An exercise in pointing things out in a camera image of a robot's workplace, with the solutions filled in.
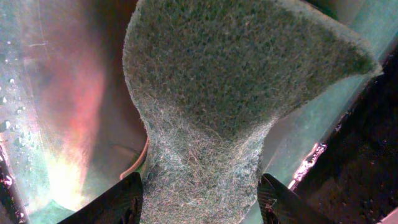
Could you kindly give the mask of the green scouring sponge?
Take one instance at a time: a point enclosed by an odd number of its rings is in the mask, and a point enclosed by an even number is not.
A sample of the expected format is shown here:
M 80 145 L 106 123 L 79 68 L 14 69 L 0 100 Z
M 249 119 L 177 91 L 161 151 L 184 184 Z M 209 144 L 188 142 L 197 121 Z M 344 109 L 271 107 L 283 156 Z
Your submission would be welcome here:
M 381 66 L 303 1 L 141 0 L 123 67 L 147 130 L 144 223 L 239 223 L 279 119 Z

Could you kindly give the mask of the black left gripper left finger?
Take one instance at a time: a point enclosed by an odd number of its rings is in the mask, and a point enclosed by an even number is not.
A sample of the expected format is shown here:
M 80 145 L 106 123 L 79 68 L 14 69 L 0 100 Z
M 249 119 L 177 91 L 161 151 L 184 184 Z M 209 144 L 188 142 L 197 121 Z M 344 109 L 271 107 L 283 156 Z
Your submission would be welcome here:
M 59 224 L 140 224 L 143 186 L 133 172 Z

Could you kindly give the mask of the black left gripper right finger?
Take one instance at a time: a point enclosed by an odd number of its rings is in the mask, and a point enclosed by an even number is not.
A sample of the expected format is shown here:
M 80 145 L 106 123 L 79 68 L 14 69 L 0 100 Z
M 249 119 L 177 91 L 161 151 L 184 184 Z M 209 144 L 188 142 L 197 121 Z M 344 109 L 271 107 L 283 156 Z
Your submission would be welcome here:
M 266 224 L 335 224 L 270 174 L 263 174 L 257 201 Z

